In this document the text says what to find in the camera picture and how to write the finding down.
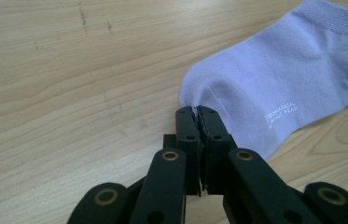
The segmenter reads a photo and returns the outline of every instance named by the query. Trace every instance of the wooden table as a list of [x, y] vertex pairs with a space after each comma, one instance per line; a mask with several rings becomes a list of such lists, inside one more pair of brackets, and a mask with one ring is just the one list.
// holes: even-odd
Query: wooden table
[[[0, 1], [0, 223], [65, 223], [93, 186], [144, 176], [191, 65], [299, 2]], [[296, 189], [348, 190], [348, 108], [269, 164]], [[188, 197], [187, 223], [227, 222], [221, 197]]]

